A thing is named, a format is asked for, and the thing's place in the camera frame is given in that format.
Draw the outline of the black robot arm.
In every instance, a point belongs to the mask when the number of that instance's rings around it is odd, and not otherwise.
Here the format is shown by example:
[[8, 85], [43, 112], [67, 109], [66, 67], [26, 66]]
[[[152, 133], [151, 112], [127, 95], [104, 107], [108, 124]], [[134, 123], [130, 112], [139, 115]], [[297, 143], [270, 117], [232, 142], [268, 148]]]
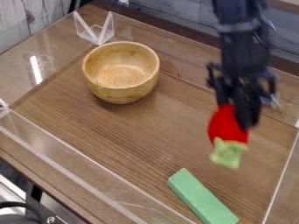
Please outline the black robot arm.
[[243, 130], [259, 123], [262, 106], [279, 105], [278, 75], [270, 68], [275, 29], [266, 18], [267, 0], [212, 0], [220, 40], [220, 63], [208, 63], [207, 85], [218, 104], [234, 106]]

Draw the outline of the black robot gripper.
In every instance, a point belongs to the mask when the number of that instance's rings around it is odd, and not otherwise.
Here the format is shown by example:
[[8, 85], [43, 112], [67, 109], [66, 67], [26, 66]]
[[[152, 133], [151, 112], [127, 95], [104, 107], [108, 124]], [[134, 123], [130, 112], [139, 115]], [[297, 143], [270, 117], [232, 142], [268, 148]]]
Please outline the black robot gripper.
[[220, 63], [208, 63], [208, 86], [218, 105], [234, 104], [242, 130], [258, 125], [262, 103], [279, 105], [278, 75], [270, 68], [272, 39], [268, 29], [219, 31]]

